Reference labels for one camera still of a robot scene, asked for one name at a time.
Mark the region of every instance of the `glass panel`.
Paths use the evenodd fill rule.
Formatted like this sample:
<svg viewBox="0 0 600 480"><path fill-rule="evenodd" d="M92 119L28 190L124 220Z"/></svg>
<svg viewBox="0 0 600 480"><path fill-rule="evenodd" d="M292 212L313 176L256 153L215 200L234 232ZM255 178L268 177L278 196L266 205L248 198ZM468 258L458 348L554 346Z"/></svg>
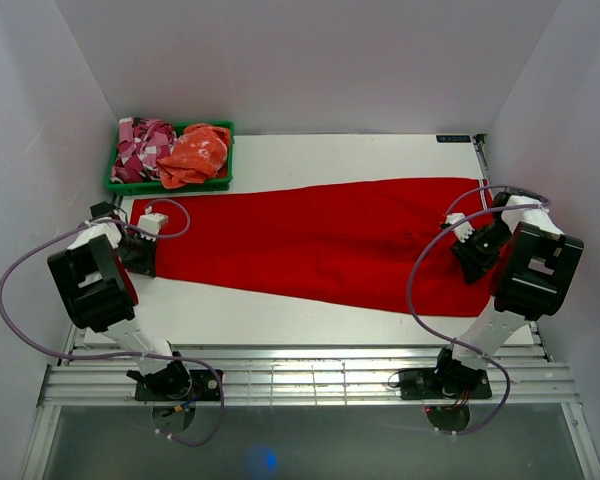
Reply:
<svg viewBox="0 0 600 480"><path fill-rule="evenodd" d="M473 406L472 423L492 406ZM199 408L184 435L215 421ZM190 448L134 426L145 407L65 407L45 478L582 479L559 405L510 405L480 432L434 434L420 407L229 408L211 444ZM389 425L421 430L405 430Z"/></svg>

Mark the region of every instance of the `red cloth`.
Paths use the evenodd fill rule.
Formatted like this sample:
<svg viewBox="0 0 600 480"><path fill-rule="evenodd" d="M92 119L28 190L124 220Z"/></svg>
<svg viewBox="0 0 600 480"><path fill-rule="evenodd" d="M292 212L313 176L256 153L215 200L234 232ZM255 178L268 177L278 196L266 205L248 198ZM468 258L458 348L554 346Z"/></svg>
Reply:
<svg viewBox="0 0 600 480"><path fill-rule="evenodd" d="M157 275L406 312L413 263L440 232L449 204L478 186L463 178L414 178L178 197L191 214L191 228L159 241ZM147 202L134 202L132 222ZM481 209L475 194L456 211ZM169 215L161 233L184 226L177 207L156 204L154 211ZM474 226L489 221L485 217ZM489 299L488 276L464 284L449 250L454 240L453 234L443 239L418 271L414 304L420 314L477 316Z"/></svg>

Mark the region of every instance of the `pink patterned cloth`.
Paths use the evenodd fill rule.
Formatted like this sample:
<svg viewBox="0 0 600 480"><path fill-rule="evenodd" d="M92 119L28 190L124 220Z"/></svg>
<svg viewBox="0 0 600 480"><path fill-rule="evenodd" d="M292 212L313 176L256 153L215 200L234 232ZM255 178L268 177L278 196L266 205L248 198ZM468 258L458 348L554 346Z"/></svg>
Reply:
<svg viewBox="0 0 600 480"><path fill-rule="evenodd" d="M159 182L156 160L171 155L176 142L173 125L157 119L123 118L118 138L111 182Z"/></svg>

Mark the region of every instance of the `crumpled clothing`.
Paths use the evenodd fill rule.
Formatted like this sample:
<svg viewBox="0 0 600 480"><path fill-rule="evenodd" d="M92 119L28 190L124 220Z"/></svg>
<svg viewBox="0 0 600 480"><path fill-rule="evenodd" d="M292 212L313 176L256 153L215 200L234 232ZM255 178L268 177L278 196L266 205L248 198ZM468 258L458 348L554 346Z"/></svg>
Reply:
<svg viewBox="0 0 600 480"><path fill-rule="evenodd" d="M158 119L123 118L118 138L118 156L111 170L111 182L159 181L156 162L173 151L176 142L173 125Z"/></svg>
<svg viewBox="0 0 600 480"><path fill-rule="evenodd" d="M215 178L227 161L230 145L231 132L227 128L189 125L171 155L156 162L162 185L171 189Z"/></svg>

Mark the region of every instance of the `label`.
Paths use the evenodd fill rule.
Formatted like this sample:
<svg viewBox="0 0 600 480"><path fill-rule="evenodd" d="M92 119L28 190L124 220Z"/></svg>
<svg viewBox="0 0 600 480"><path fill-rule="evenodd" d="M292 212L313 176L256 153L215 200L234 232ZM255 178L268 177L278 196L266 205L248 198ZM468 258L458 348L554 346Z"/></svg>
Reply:
<svg viewBox="0 0 600 480"><path fill-rule="evenodd" d="M471 143L469 135L436 135L438 143Z"/></svg>

